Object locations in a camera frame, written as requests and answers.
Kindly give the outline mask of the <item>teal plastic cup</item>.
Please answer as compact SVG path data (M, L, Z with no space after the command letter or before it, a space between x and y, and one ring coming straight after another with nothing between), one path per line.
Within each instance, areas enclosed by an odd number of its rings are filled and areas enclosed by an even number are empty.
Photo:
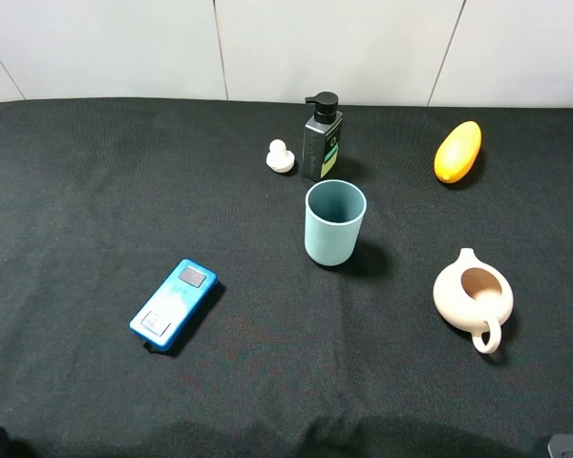
M316 263L333 267L347 261L357 242L367 199L354 184L319 181L305 198L305 249Z

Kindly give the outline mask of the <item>grey object bottom right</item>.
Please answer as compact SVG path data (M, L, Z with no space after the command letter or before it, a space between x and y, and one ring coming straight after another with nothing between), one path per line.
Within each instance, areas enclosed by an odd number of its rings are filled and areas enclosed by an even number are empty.
M554 435L547 445L551 458L573 458L573 435Z

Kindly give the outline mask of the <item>small white duck figure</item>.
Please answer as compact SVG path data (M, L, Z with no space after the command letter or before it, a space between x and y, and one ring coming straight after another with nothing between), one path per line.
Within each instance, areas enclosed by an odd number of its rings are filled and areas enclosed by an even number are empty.
M287 148L283 140L274 139L269 144L265 163L273 172L285 174L293 168L295 156Z

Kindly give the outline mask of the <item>black pump soap bottle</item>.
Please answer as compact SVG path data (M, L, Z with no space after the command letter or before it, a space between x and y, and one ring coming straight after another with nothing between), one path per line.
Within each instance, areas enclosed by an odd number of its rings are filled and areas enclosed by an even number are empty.
M314 113L304 129L302 174L320 181L337 160L343 114L338 110L339 97L332 92L320 92L305 102L314 106Z

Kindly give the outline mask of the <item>blue rectangular device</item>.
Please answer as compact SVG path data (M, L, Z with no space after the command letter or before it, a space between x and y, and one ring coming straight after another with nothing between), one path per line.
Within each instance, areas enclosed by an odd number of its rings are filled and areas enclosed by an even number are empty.
M218 281L211 270L181 260L129 322L129 329L156 349L169 350Z

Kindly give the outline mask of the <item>orange yellow mango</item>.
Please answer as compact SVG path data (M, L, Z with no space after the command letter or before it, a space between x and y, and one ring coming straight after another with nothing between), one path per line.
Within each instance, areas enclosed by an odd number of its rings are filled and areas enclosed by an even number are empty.
M473 121L455 127L436 151L435 176L443 183L456 183L472 169L481 147L481 129Z

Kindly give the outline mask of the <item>beige ceramic teapot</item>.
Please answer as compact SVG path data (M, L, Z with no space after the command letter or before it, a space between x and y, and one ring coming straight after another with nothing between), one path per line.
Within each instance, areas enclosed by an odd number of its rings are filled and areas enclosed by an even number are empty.
M513 291L507 279L472 248L462 248L438 274L433 299L447 323L471 335L479 353L488 355L499 348L501 326L514 307Z

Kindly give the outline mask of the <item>black table cloth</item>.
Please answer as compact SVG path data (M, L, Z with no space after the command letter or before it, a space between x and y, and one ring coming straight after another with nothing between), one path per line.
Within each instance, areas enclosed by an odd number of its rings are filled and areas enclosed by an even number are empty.
M368 201L304 248L305 105L0 104L0 427L9 457L529 457L573 434L573 110L344 108ZM435 154L473 120L469 173ZM462 248L509 282L499 348L435 308ZM129 322L183 259L219 281L160 351Z

